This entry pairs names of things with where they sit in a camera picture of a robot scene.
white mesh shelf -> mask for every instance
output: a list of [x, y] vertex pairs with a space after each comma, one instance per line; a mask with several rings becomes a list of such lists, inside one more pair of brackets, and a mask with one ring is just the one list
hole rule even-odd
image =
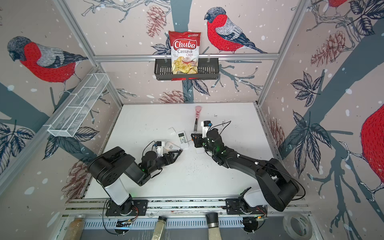
[[108, 82], [105, 73], [89, 74], [84, 86], [73, 94], [74, 98], [52, 123], [48, 132], [55, 137], [73, 137]]

chip bag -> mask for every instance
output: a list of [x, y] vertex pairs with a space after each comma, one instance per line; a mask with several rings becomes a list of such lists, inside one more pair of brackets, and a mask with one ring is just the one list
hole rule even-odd
[[173, 74], [197, 73], [200, 33], [169, 31]]

black basket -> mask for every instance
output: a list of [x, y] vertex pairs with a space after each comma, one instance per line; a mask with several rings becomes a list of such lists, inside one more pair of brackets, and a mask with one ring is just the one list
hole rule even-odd
[[218, 58], [199, 58], [196, 74], [173, 74], [171, 59], [156, 59], [155, 75], [157, 80], [215, 80], [218, 78]]

white tabletop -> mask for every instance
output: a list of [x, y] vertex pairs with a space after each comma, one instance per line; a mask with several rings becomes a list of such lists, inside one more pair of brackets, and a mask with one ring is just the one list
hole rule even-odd
[[[210, 120], [217, 125], [231, 120], [221, 134], [226, 146], [256, 159], [273, 157], [253, 103], [124, 105], [105, 151], [119, 146], [140, 163], [144, 147], [152, 140], [170, 141], [179, 146], [178, 136], [170, 135], [168, 128], [185, 131], [190, 140], [196, 106], [202, 107], [198, 133], [202, 131], [200, 121]], [[248, 187], [259, 189], [257, 180], [251, 176], [217, 165], [206, 153], [197, 154], [192, 141], [175, 163], [163, 167], [161, 174], [143, 186], [138, 186], [125, 174], [120, 178], [133, 197], [230, 196], [238, 195]], [[92, 179], [85, 198], [107, 197], [103, 188]]]

remote control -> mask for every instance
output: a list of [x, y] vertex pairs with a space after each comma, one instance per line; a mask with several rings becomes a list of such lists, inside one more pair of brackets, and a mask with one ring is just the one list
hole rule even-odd
[[187, 137], [185, 135], [184, 131], [178, 132], [177, 135], [179, 136], [179, 142], [180, 142], [180, 147], [182, 149], [186, 149], [189, 147]]

